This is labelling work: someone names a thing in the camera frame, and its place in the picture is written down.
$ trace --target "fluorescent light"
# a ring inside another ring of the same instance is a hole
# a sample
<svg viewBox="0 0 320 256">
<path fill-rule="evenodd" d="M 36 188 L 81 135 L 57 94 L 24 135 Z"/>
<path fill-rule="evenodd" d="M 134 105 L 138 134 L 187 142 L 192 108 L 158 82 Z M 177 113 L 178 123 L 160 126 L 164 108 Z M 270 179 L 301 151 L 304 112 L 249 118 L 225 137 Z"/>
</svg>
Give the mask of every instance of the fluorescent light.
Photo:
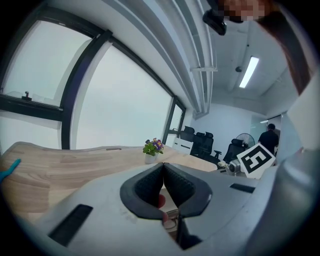
<svg viewBox="0 0 320 256">
<path fill-rule="evenodd" d="M 259 59 L 256 57 L 251 57 L 248 68 L 246 69 L 246 72 L 244 74 L 244 77 L 242 79 L 242 82 L 240 83 L 241 88 L 245 88 L 252 76 L 252 74 L 254 73 L 257 65 L 258 65 Z"/>
</svg>

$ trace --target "blue object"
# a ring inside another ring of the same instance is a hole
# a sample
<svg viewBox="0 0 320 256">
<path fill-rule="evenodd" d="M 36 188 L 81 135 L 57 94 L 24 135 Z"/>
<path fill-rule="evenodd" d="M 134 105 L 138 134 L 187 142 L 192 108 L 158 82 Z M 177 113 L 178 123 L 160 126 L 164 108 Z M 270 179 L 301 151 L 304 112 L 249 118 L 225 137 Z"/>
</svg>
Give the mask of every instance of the blue object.
<svg viewBox="0 0 320 256">
<path fill-rule="evenodd" d="M 20 164 L 20 162 L 21 162 L 21 159 L 18 158 L 17 160 L 14 161 L 14 163 L 10 166 L 8 170 L 0 171 L 0 183 L 4 180 L 5 177 L 12 174 L 12 172 L 15 170 L 18 164 Z"/>
</svg>

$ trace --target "potted plant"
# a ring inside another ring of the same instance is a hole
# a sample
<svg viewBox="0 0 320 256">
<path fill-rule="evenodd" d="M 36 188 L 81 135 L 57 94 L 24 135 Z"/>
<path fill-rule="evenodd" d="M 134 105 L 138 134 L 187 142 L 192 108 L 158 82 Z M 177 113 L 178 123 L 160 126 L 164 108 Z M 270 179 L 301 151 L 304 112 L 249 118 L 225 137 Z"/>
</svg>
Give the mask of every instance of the potted plant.
<svg viewBox="0 0 320 256">
<path fill-rule="evenodd" d="M 164 145 L 162 144 L 161 140 L 154 138 L 152 141 L 149 139 L 145 142 L 143 153 L 145 153 L 145 160 L 146 164 L 153 164 L 158 154 L 164 153 Z"/>
</svg>

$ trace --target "black window frame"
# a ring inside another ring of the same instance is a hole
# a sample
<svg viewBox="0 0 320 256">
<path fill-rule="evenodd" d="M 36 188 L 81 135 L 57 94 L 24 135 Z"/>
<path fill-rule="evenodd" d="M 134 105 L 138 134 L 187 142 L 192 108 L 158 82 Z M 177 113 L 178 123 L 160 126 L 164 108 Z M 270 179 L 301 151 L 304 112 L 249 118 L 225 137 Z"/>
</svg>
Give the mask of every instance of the black window frame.
<svg viewBox="0 0 320 256">
<path fill-rule="evenodd" d="M 174 116 L 174 112 L 175 112 L 175 107 L 176 106 L 179 107 L 182 110 L 182 114 L 181 114 L 178 130 L 173 130 L 173 129 L 170 129 L 170 125 L 171 125 L 172 118 Z M 165 125 L 165 129 L 164 129 L 164 134 L 163 134 L 163 138 L 162 138 L 162 143 L 163 144 L 166 144 L 169 134 L 174 134 L 174 135 L 176 135 L 177 138 L 179 138 L 180 132 L 181 132 L 181 129 L 182 129 L 182 125 L 183 125 L 183 122 L 184 122 L 184 119 L 185 119 L 185 115 L 186 115 L 185 106 L 182 104 L 182 102 L 178 99 L 177 96 L 174 96 L 173 100 L 172 100 L 172 104 L 170 106 L 170 111 L 169 111 L 168 119 L 167 119 L 167 122 L 166 122 L 166 125 Z"/>
<path fill-rule="evenodd" d="M 120 40 L 113 37 L 113 33 L 110 30 L 104 30 L 97 25 L 67 11 L 49 7 L 46 3 L 41 3 L 26 17 L 11 39 L 11 43 L 7 47 L 6 55 L 1 62 L 0 85 L 3 84 L 7 69 L 10 66 L 11 59 L 13 58 L 16 50 L 37 21 L 46 21 L 72 29 L 91 37 L 92 41 L 78 58 L 69 75 L 69 78 L 67 79 L 61 97 L 60 106 L 54 106 L 0 94 L 0 110 L 61 122 L 61 149 L 69 150 L 71 143 L 70 137 L 72 114 L 81 82 L 90 63 L 102 45 L 105 42 L 111 42 L 114 47 L 132 59 L 145 72 L 147 72 L 173 98 L 165 125 L 164 135 L 166 135 L 166 137 L 163 137 L 162 141 L 166 141 L 168 134 L 177 134 L 177 136 L 179 135 L 185 117 L 185 106 L 179 101 L 178 97 L 170 90 L 166 83 L 138 55 L 136 55 Z M 176 105 L 182 109 L 178 131 L 169 129 L 173 118 L 173 111 Z"/>
</svg>

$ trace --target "black hair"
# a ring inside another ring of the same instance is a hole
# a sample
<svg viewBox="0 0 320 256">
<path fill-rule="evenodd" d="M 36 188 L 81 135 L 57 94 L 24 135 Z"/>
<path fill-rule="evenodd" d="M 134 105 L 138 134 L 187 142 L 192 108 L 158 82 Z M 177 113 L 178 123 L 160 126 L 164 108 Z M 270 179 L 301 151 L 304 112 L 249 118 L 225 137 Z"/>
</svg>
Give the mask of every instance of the black hair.
<svg viewBox="0 0 320 256">
<path fill-rule="evenodd" d="M 276 129 L 276 126 L 273 123 L 268 124 L 268 130 L 274 130 Z"/>
</svg>

